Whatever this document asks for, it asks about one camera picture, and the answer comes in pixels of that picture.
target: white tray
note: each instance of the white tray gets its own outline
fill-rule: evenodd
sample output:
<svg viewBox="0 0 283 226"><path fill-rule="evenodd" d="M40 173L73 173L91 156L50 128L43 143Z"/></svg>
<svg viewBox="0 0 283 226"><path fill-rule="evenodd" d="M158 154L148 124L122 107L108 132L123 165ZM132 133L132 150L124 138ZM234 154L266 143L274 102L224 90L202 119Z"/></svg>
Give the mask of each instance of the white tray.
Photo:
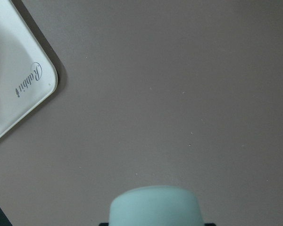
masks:
<svg viewBox="0 0 283 226"><path fill-rule="evenodd" d="M55 90L57 72L9 0L0 0L0 137Z"/></svg>

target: table surface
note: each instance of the table surface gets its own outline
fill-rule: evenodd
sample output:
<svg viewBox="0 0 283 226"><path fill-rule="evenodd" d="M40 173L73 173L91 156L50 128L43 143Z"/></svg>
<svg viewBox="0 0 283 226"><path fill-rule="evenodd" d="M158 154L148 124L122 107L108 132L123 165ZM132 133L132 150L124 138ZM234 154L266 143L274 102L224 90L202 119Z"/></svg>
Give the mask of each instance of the table surface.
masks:
<svg viewBox="0 0 283 226"><path fill-rule="evenodd" d="M283 1L13 2L59 73L0 139L13 226L97 226L149 185L218 226L283 225Z"/></svg>

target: white plastic tray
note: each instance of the white plastic tray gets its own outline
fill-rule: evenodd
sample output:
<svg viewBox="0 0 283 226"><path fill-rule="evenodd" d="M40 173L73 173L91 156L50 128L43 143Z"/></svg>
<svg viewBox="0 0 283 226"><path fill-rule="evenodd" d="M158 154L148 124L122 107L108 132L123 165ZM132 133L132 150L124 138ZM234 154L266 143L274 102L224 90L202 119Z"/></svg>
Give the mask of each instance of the white plastic tray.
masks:
<svg viewBox="0 0 283 226"><path fill-rule="evenodd" d="M0 0L0 137L55 90L57 72L9 0Z"/></svg>

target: gray surface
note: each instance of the gray surface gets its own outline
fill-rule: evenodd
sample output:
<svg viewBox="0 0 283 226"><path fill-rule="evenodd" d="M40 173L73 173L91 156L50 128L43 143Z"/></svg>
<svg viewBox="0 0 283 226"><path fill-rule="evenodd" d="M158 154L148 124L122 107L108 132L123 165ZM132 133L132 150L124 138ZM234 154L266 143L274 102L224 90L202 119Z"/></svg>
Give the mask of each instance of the gray surface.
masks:
<svg viewBox="0 0 283 226"><path fill-rule="evenodd" d="M283 1L23 3L60 86L0 140L14 226L97 226L157 184L218 226L283 225Z"/></svg>

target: light blue object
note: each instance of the light blue object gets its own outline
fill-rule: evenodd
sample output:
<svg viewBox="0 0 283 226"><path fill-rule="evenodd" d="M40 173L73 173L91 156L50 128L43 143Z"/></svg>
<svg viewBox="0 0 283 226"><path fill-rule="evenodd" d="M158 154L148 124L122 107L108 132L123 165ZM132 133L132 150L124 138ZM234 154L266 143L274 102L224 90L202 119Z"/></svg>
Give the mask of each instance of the light blue object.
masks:
<svg viewBox="0 0 283 226"><path fill-rule="evenodd" d="M137 188L111 204L109 226L204 226L197 198L173 186Z"/></svg>

